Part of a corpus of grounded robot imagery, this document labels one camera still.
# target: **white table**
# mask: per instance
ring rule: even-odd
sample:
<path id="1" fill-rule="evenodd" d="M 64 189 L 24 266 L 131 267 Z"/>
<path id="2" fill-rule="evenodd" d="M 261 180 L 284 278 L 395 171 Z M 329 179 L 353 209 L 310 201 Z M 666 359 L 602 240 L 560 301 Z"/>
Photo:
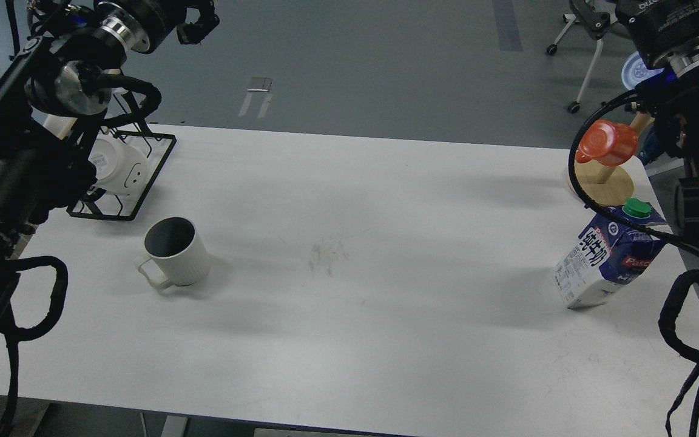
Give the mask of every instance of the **white table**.
<path id="1" fill-rule="evenodd" d="M 664 435 L 692 367 L 657 330 L 682 262 L 666 247 L 609 304 L 565 309 L 549 269 L 592 216 L 566 151 L 155 130 L 178 144 L 136 221 L 54 211 L 27 247 L 66 261 L 70 288 L 21 347 L 21 396 L 400 435 Z M 216 260 L 161 296 L 132 260 L 172 215 Z M 23 326 L 45 272 L 13 299 Z M 678 326 L 699 347 L 694 294 Z M 0 395 L 7 378 L 0 336 Z"/>

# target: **black cable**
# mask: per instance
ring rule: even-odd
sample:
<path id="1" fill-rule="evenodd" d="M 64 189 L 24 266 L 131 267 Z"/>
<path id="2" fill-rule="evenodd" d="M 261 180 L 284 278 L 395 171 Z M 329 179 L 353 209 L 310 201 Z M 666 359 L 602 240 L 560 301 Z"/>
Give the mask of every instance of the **black cable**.
<path id="1" fill-rule="evenodd" d="M 681 402 L 684 400 L 684 396 L 692 388 L 692 385 L 694 385 L 697 376 L 699 376 L 699 364 L 694 366 L 693 370 L 690 373 L 690 376 L 687 377 L 687 380 L 682 385 L 681 390 L 679 391 L 679 395 L 676 396 L 674 404 L 672 404 L 672 406 L 668 410 L 668 416 L 665 420 L 665 430 L 668 431 L 668 437 L 672 437 L 670 431 L 670 416 L 672 416 L 674 414 L 674 411 L 681 405 Z"/>
<path id="2" fill-rule="evenodd" d="M 672 285 L 668 297 L 665 299 L 663 309 L 660 311 L 660 320 L 657 325 L 660 327 L 660 334 L 668 346 L 678 352 L 682 357 L 699 365 L 699 351 L 685 345 L 676 335 L 676 318 L 681 312 L 684 300 L 692 285 L 699 285 L 699 270 L 691 270 L 680 274 L 676 282 Z"/>
<path id="3" fill-rule="evenodd" d="M 638 100 L 639 100 L 639 98 L 634 90 L 627 91 L 624 94 L 619 95 L 615 99 L 610 100 L 607 103 L 604 103 L 602 108 L 600 108 L 595 113 L 593 113 L 593 115 L 590 116 L 590 118 L 588 118 L 584 122 L 582 127 L 579 129 L 579 132 L 576 133 L 574 141 L 571 144 L 571 150 L 570 150 L 569 157 L 568 157 L 569 180 L 571 182 L 571 185 L 573 187 L 574 192 L 579 197 L 579 199 L 582 202 L 584 202 L 586 207 L 595 211 L 595 213 L 597 213 L 597 214 L 599 214 L 607 219 L 610 219 L 614 222 L 621 223 L 622 225 L 627 226 L 631 229 L 635 229 L 635 230 L 638 230 L 640 232 L 647 233 L 648 235 L 655 236 L 658 239 L 664 241 L 665 243 L 672 244 L 672 246 L 676 246 L 680 249 L 683 249 L 683 251 L 691 252 L 691 254 L 699 257 L 699 243 L 687 241 L 684 238 L 682 238 L 678 235 L 674 235 L 672 233 L 659 232 L 657 230 L 649 228 L 648 226 L 640 226 L 636 223 L 633 223 L 633 222 L 627 220 L 626 218 L 622 218 L 622 217 L 612 213 L 611 211 L 608 211 L 607 209 L 600 206 L 597 202 L 595 202 L 594 199 L 591 199 L 591 197 L 588 194 L 586 194 L 586 191 L 582 188 L 581 184 L 579 183 L 579 178 L 576 177 L 576 174 L 575 174 L 576 152 L 579 149 L 579 144 L 582 141 L 582 138 L 584 137 L 587 130 L 594 124 L 594 122 L 598 121 L 600 119 L 600 117 L 604 116 L 605 114 L 610 113 L 611 111 L 615 110 L 616 108 L 623 107 L 627 103 L 636 102 Z"/>
<path id="4" fill-rule="evenodd" d="M 36 326 L 31 328 L 18 327 L 12 308 L 9 307 L 0 321 L 0 332 L 5 336 L 7 342 L 7 354 L 10 363 L 10 382 L 7 390 L 7 404 L 0 419 L 0 437 L 8 437 L 12 431 L 12 420 L 15 418 L 15 411 L 18 404 L 18 343 L 20 341 L 34 340 L 42 337 L 52 329 L 61 313 L 64 310 L 66 300 L 67 273 L 66 264 L 56 257 L 33 257 L 21 260 L 6 260 L 5 266 L 12 271 L 25 271 L 39 266 L 52 266 L 56 270 L 56 280 L 53 283 L 53 291 L 50 293 L 50 306 L 47 315 Z"/>
<path id="5" fill-rule="evenodd" d="M 7 310 L 3 318 L 3 323 L 10 328 L 15 327 L 15 318 L 12 316 L 12 308 Z M 10 365 L 10 382 L 7 390 L 7 403 L 0 418 L 0 437 L 8 437 L 12 431 L 12 420 L 15 418 L 16 407 L 18 406 L 18 341 L 10 334 L 5 334 L 7 342 L 7 356 Z"/>
<path id="6" fill-rule="evenodd" d="M 102 74 L 93 80 L 88 80 L 85 85 L 88 91 L 93 91 L 99 88 L 123 88 L 126 91 L 136 92 L 137 94 L 144 95 L 144 100 L 142 100 L 139 105 L 138 110 L 131 108 L 131 113 L 125 113 L 123 115 L 106 118 L 102 125 L 105 127 L 120 127 L 126 124 L 135 123 L 137 121 L 143 121 L 144 117 L 147 117 L 151 113 L 158 109 L 161 104 L 161 92 L 158 91 L 152 83 L 144 82 L 144 80 L 139 80 L 138 78 L 132 78 L 124 75 L 108 75 Z"/>
<path id="7" fill-rule="evenodd" d="M 135 112 L 139 110 L 139 103 L 137 103 L 136 98 L 133 96 L 133 92 L 128 91 L 123 93 L 123 100 L 128 104 L 128 108 L 130 108 L 131 112 Z M 120 101 L 117 99 L 117 96 L 115 96 L 115 100 L 117 100 L 117 104 L 120 105 L 121 108 L 123 108 L 123 105 L 120 104 Z M 152 130 L 150 130 L 150 127 L 147 126 L 147 123 L 144 122 L 144 117 L 142 117 L 141 121 L 137 122 L 137 126 L 139 128 L 140 133 L 148 133 L 151 134 Z"/>
<path id="8" fill-rule="evenodd" d="M 36 25 L 39 25 L 39 30 L 35 29 L 35 25 L 31 28 L 31 36 L 42 36 L 42 34 L 45 33 L 45 30 L 47 30 L 47 25 L 56 19 L 56 17 L 58 16 L 58 12 L 66 11 L 66 5 L 68 5 L 69 2 L 70 0 L 61 0 L 61 3 L 58 6 L 56 6 L 56 9 L 53 9 L 53 12 L 51 12 L 50 16 L 48 16 L 47 19 L 36 23 Z"/>
<path id="9" fill-rule="evenodd" d="M 690 420 L 690 437 L 697 437 L 697 423 L 699 422 L 699 384 L 694 395 L 694 405 L 692 405 L 692 419 Z"/>
<path id="10" fill-rule="evenodd" d="M 15 18 L 15 0 L 5 0 L 5 6 L 7 8 L 7 19 L 10 24 L 10 33 L 12 34 L 13 55 L 10 57 L 12 61 L 20 52 L 20 35 L 18 34 L 18 23 Z"/>
<path id="11" fill-rule="evenodd" d="M 5 262 L 14 271 L 31 270 L 39 266 L 52 266 L 56 271 L 56 280 L 53 283 L 53 291 L 50 293 L 50 306 L 47 309 L 45 318 L 34 327 L 14 327 L 14 332 L 12 332 L 17 341 L 31 341 L 42 337 L 42 335 L 53 329 L 64 311 L 66 290 L 69 287 L 69 271 L 66 268 L 66 264 L 56 257 L 33 257 Z"/>
<path id="12" fill-rule="evenodd" d="M 33 8 L 27 7 L 25 9 L 25 27 L 29 30 L 29 37 L 34 35 L 34 33 L 31 31 L 31 28 L 34 26 L 34 15 Z"/>

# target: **gray floor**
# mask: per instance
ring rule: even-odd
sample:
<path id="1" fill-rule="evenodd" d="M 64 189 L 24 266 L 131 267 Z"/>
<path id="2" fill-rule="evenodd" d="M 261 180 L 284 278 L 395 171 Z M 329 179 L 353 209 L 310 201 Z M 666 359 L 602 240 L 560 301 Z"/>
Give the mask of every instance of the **gray floor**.
<path id="1" fill-rule="evenodd" d="M 568 147 L 589 113 L 624 91 L 621 66 L 633 52 L 621 32 L 610 33 L 582 112 L 569 114 L 595 44 L 574 27 L 557 55 L 544 54 L 563 25 L 565 0 L 260 0 L 217 9 L 221 25 L 202 45 L 180 46 L 171 35 L 152 55 L 130 54 L 125 72 L 164 96 L 150 122 Z M 0 2 L 0 74 L 10 51 Z M 262 95 L 240 116 L 252 76 L 274 80 L 264 117 Z M 652 179 L 668 213 L 679 176 Z M 164 415 L 145 418 L 149 434 L 159 435 Z M 187 435 L 245 437 L 254 429 L 194 418 Z M 138 412 L 53 404 L 38 432 L 99 434 L 140 435 Z"/>

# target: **blue plate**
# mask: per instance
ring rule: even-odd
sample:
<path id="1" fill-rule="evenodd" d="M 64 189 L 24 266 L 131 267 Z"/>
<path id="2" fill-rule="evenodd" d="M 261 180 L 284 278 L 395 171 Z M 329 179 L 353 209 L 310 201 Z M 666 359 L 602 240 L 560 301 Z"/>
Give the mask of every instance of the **blue plate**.
<path id="1" fill-rule="evenodd" d="M 653 75 L 660 74 L 663 69 L 649 70 L 644 66 L 643 60 L 641 60 L 641 55 L 638 52 L 633 53 L 624 62 L 624 67 L 622 67 L 622 83 L 624 88 L 633 89 L 636 85 L 648 80 L 648 78 Z"/>

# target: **milk carton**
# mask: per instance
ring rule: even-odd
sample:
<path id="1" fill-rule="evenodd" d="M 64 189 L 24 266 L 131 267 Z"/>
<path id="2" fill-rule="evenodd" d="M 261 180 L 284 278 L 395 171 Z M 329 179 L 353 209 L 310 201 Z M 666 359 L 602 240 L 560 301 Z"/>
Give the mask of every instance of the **milk carton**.
<path id="1" fill-rule="evenodd" d="M 670 232 L 660 213 L 638 199 L 607 209 L 633 223 Z M 601 305 L 640 276 L 663 246 L 663 241 L 651 235 L 595 215 L 579 234 L 579 243 L 552 270 L 552 276 L 567 307 Z"/>

